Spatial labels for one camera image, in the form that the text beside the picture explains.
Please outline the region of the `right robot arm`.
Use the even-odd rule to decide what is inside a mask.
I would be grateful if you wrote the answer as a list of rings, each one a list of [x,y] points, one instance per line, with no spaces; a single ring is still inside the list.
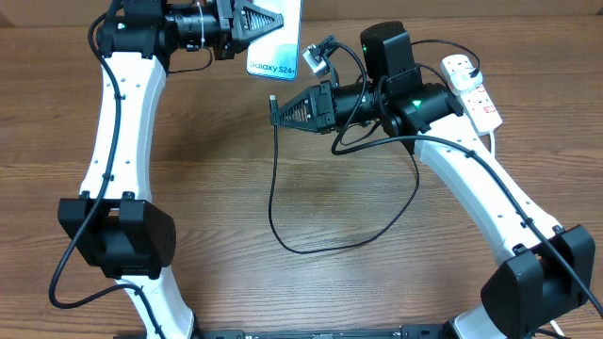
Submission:
[[[485,148],[478,117],[494,114],[480,63],[468,49],[442,61],[439,81],[426,83],[414,42],[399,21],[375,24],[354,56],[360,75],[342,86],[331,55],[334,37],[303,52],[320,83],[284,105],[269,104],[275,129],[335,133],[373,123],[385,141],[399,142],[415,165],[428,166],[449,188],[486,240],[497,270],[480,304],[442,324],[403,325],[396,338],[530,338],[586,303],[595,241],[582,226],[564,228],[540,208]]]

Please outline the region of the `Galaxy smartphone blue screen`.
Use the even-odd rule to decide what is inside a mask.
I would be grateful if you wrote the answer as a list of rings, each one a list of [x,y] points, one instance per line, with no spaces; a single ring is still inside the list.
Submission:
[[[253,0],[261,8],[280,13],[284,26],[255,40],[247,52],[251,75],[293,81],[300,54],[302,0]]]

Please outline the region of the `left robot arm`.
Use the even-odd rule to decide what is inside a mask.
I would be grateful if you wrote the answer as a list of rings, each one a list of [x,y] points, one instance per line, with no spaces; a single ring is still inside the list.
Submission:
[[[114,1],[90,26],[103,94],[90,166],[57,218],[78,252],[133,302],[147,338],[199,338],[171,264],[174,220],[152,202],[150,154],[155,115],[171,55],[206,50],[231,59],[280,29],[284,17],[249,1]]]

